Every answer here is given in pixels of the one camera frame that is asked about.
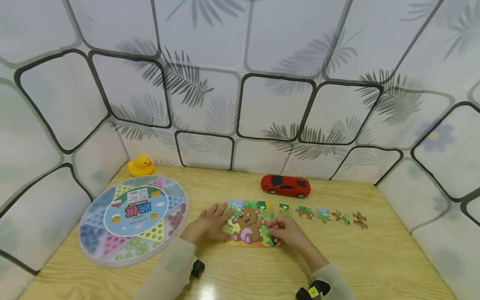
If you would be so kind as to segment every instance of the sleeve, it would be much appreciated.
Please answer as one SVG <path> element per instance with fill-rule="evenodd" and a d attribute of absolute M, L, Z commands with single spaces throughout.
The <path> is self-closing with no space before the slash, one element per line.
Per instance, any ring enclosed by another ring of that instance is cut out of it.
<path fill-rule="evenodd" d="M 174 300 L 190 282 L 196 246 L 173 238 L 134 300 Z"/>
<path fill-rule="evenodd" d="M 330 291 L 324 300 L 356 300 L 347 281 L 333 264 L 318 269 L 312 274 L 312 281 L 320 280 L 330 285 Z"/>

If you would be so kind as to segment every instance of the hand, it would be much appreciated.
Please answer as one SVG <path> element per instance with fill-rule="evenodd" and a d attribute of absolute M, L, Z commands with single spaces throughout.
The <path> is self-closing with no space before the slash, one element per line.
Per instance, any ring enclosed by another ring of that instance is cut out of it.
<path fill-rule="evenodd" d="M 277 216 L 271 219 L 267 226 L 270 228 L 268 233 L 275 238 L 274 242 L 277 245 L 286 243 L 294 248 L 299 248 L 311 244 L 305 232 L 291 217 Z"/>
<path fill-rule="evenodd" d="M 193 244 L 196 244 L 203 236 L 214 240 L 230 240 L 231 235 L 223 231 L 223 226 L 235 210 L 225 212 L 226 208 L 227 202 L 222 205 L 215 203 L 209 210 L 205 209 L 197 220 L 185 227 L 180 238 Z"/>

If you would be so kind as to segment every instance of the rubber duck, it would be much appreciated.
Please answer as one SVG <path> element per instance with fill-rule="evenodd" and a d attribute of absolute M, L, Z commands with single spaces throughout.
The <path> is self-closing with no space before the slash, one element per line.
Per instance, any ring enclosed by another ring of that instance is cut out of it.
<path fill-rule="evenodd" d="M 148 157 L 140 155 L 127 163 L 127 170 L 132 177 L 150 175 L 153 173 L 153 164 Z"/>

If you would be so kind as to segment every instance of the finger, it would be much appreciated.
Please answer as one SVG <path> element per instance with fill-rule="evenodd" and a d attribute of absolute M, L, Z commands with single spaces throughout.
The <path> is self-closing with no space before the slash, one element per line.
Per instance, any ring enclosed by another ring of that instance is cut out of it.
<path fill-rule="evenodd" d="M 285 234 L 285 230 L 283 229 L 275 229 L 275 228 L 270 228 L 268 230 L 268 234 L 274 236 L 275 238 L 282 239 L 282 237 Z"/>
<path fill-rule="evenodd" d="M 234 213 L 235 213 L 235 209 L 228 210 L 226 213 L 222 215 L 223 220 L 227 221 L 228 219 L 230 219 L 231 216 L 233 216 Z"/>
<path fill-rule="evenodd" d="M 221 216 L 225 211 L 225 208 L 227 208 L 227 202 L 223 202 L 223 204 L 219 206 L 213 214 L 215 216 Z"/>
<path fill-rule="evenodd" d="M 268 222 L 267 226 L 273 227 L 275 224 L 278 224 L 282 227 L 285 224 L 285 219 L 286 217 L 284 216 L 276 216 Z"/>
<path fill-rule="evenodd" d="M 232 235 L 229 234 L 228 232 L 222 231 L 218 237 L 219 240 L 231 240 Z"/>
<path fill-rule="evenodd" d="M 207 216 L 213 215 L 213 213 L 216 211 L 216 208 L 218 207 L 218 203 L 215 203 L 212 208 L 210 208 L 207 212 Z"/>

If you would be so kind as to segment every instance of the table surface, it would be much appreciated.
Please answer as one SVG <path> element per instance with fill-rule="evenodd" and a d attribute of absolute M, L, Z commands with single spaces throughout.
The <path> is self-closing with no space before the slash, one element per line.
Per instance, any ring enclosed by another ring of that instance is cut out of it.
<path fill-rule="evenodd" d="M 176 180 L 188 195 L 188 222 L 215 202 L 263 200 L 292 207 L 328 208 L 367 217 L 360 231 L 334 220 L 303 219 L 294 214 L 313 243 L 348 280 L 358 299 L 454 299 L 380 192 L 367 183 L 311 179 L 305 199 L 269 195 L 261 174 L 201 168 L 155 166 L 155 175 Z M 109 186 L 130 176 L 124 166 Z M 20 297 L 25 299 L 131 299 L 149 277 L 158 258 L 113 269 L 91 263 L 80 252 L 78 226 Z M 177 299 L 295 299 L 309 285 L 304 262 L 289 247 L 244 248 L 204 241 L 197 257 L 205 265 Z"/>

